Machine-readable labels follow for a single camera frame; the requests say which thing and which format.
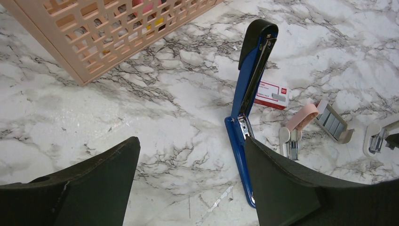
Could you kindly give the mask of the white small stapler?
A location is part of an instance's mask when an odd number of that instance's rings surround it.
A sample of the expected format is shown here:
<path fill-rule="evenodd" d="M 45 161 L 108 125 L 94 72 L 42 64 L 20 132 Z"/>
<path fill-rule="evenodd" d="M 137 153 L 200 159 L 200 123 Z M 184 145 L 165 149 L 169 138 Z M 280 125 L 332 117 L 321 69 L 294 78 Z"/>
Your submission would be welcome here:
<path fill-rule="evenodd" d="M 398 125 L 398 113 L 371 123 L 366 129 L 363 153 L 368 157 L 374 157 L 377 153 L 380 153 L 383 141 L 388 136 L 389 132 Z"/>

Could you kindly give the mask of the red white staple box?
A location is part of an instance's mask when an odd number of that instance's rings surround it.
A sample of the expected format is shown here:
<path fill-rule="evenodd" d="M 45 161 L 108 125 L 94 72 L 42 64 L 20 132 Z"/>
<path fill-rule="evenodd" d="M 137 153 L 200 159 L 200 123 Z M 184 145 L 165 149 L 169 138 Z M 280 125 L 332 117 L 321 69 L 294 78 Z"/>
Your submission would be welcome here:
<path fill-rule="evenodd" d="M 260 81 L 254 104 L 284 110 L 289 103 L 290 89 L 268 81 Z"/>

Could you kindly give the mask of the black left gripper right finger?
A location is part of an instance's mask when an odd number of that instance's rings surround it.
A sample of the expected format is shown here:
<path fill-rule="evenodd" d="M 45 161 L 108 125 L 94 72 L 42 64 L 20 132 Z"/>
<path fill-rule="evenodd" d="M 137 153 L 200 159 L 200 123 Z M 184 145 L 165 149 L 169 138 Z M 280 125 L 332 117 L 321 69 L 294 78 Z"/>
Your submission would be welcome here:
<path fill-rule="evenodd" d="M 249 137 L 245 155 L 262 226 L 396 226 L 399 182 L 366 185 L 319 173 Z"/>

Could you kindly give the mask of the pink small stapler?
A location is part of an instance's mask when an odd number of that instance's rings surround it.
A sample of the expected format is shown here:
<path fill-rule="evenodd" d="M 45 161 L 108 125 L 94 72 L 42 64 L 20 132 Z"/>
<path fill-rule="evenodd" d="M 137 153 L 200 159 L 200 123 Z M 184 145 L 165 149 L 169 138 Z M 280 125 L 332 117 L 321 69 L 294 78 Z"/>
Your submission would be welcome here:
<path fill-rule="evenodd" d="M 279 129 L 280 154 L 298 160 L 299 144 L 302 139 L 302 130 L 319 114 L 314 104 L 308 104 L 299 110 L 286 126 Z"/>

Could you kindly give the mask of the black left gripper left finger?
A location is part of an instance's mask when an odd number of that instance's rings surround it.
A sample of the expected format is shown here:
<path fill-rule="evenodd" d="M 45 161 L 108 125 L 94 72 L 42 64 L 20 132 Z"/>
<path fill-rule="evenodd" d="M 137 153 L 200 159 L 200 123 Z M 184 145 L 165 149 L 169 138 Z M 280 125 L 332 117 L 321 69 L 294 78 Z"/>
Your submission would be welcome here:
<path fill-rule="evenodd" d="M 0 187 L 3 226 L 120 226 L 134 181 L 140 142 L 109 150 L 29 183 Z"/>

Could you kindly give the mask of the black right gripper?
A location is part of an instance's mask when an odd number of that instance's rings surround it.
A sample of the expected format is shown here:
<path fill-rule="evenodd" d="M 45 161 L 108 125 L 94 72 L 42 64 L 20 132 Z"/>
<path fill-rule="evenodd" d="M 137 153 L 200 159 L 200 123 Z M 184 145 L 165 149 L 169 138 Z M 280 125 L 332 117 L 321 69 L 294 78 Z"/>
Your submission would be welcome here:
<path fill-rule="evenodd" d="M 399 147 L 399 133 L 390 134 L 385 141 L 387 142 L 387 147 L 390 149 L 398 148 Z"/>

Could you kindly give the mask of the blue black stapler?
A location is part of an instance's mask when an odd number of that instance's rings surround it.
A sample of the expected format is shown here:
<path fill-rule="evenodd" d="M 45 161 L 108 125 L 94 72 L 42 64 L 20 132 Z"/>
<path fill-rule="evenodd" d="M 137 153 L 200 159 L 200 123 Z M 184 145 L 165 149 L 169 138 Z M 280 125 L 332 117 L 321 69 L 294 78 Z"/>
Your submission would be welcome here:
<path fill-rule="evenodd" d="M 239 57 L 232 111 L 224 120 L 247 202 L 253 208 L 255 200 L 245 156 L 245 140 L 254 137 L 248 117 L 278 32 L 276 24 L 264 19 L 249 24 Z"/>

